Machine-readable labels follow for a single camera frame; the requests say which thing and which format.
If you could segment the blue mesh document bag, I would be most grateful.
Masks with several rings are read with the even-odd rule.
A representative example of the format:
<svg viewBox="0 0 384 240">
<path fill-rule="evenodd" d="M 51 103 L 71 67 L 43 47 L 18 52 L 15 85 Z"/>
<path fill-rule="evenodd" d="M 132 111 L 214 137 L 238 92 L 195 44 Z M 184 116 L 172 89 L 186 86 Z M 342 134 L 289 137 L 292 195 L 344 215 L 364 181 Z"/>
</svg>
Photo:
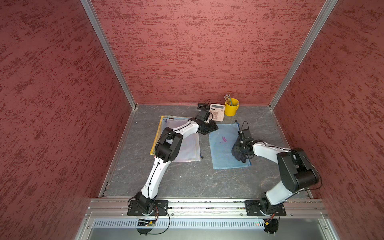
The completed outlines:
<svg viewBox="0 0 384 240">
<path fill-rule="evenodd" d="M 214 170 L 246 168 L 251 162 L 238 161 L 232 155 L 232 148 L 238 138 L 239 125 L 237 123 L 218 124 L 218 129 L 209 134 L 209 142 Z"/>
<path fill-rule="evenodd" d="M 173 128 L 174 127 L 174 120 L 175 118 L 172 116 L 162 116 L 160 121 L 160 133 L 167 127 Z"/>
</svg>

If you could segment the clear white mesh document bag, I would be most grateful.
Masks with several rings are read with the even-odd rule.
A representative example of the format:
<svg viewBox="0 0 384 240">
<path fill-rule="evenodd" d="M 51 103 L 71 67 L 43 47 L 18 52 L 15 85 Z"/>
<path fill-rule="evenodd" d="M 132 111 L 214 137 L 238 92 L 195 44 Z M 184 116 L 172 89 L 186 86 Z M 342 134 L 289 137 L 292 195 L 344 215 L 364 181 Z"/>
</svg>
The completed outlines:
<svg viewBox="0 0 384 240">
<path fill-rule="evenodd" d="M 189 117 L 175 117 L 174 127 L 181 127 L 182 125 L 188 123 Z M 173 163 L 187 163 L 187 162 L 200 162 L 201 161 L 201 153 L 200 153 L 200 142 L 199 142 L 199 134 L 195 133 L 189 135 L 187 138 L 184 137 L 181 148 L 178 156 L 175 158 Z"/>
</svg>

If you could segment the yellow mesh document bag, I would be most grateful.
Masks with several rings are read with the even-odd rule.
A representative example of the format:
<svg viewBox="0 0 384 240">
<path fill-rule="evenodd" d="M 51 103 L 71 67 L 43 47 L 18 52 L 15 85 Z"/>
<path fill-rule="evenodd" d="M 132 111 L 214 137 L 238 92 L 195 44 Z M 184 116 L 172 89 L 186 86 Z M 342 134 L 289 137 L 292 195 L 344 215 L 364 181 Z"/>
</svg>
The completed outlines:
<svg viewBox="0 0 384 240">
<path fill-rule="evenodd" d="M 155 155 L 155 146 L 156 146 L 156 144 L 157 144 L 157 142 L 158 142 L 158 140 L 159 140 L 159 138 L 161 136 L 159 127 L 160 127 L 160 122 L 159 122 L 158 129 L 157 129 L 157 132 L 156 132 L 156 136 L 155 136 L 155 139 L 154 139 L 151 151 L 150 151 L 150 155 L 152 155 L 152 156 Z"/>
</svg>

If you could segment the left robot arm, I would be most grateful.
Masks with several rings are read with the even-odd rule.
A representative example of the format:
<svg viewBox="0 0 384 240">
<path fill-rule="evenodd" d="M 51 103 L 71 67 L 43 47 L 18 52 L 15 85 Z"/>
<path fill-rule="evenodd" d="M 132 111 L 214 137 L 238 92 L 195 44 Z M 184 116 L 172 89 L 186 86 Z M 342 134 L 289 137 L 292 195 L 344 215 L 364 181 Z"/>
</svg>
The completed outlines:
<svg viewBox="0 0 384 240">
<path fill-rule="evenodd" d="M 142 189 L 135 195 L 139 209 L 149 215 L 155 208 L 155 199 L 162 178 L 172 161 L 179 155 L 182 142 L 192 134 L 207 135 L 218 130 L 215 121 L 201 121 L 191 118 L 186 124 L 177 128 L 166 127 L 155 145 L 154 164 Z"/>
</svg>

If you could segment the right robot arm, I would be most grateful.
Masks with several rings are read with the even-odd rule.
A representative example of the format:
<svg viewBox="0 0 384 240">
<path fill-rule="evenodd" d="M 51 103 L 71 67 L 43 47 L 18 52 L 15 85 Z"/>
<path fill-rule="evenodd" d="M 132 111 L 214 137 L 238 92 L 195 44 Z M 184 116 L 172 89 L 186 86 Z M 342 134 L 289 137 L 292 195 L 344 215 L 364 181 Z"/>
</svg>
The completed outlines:
<svg viewBox="0 0 384 240">
<path fill-rule="evenodd" d="M 279 205 L 301 190 L 318 184 L 321 177 L 302 149 L 286 149 L 256 141 L 252 137 L 237 137 L 232 155 L 244 163 L 251 157 L 262 157 L 276 163 L 281 180 L 260 199 L 261 212 L 272 215 Z"/>
</svg>

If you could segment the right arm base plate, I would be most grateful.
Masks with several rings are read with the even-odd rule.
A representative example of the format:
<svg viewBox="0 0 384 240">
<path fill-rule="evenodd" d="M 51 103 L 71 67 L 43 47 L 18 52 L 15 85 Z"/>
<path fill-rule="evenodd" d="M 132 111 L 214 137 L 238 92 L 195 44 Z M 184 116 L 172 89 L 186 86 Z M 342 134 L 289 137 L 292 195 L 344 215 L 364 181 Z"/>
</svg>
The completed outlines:
<svg viewBox="0 0 384 240">
<path fill-rule="evenodd" d="M 267 199 L 245 201 L 245 210 L 249 217 L 285 217 L 287 215 L 283 204 L 271 205 Z"/>
</svg>

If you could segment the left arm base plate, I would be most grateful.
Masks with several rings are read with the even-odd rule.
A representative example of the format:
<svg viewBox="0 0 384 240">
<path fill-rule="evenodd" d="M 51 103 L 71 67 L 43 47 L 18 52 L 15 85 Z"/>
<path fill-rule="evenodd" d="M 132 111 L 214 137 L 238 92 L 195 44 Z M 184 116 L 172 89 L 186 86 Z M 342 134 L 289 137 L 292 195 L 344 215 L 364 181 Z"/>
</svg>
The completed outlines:
<svg viewBox="0 0 384 240">
<path fill-rule="evenodd" d="M 168 205 L 168 200 L 155 200 L 149 203 L 147 207 L 142 207 L 137 200 L 132 200 L 129 202 L 127 215 L 137 217 L 167 216 Z"/>
</svg>

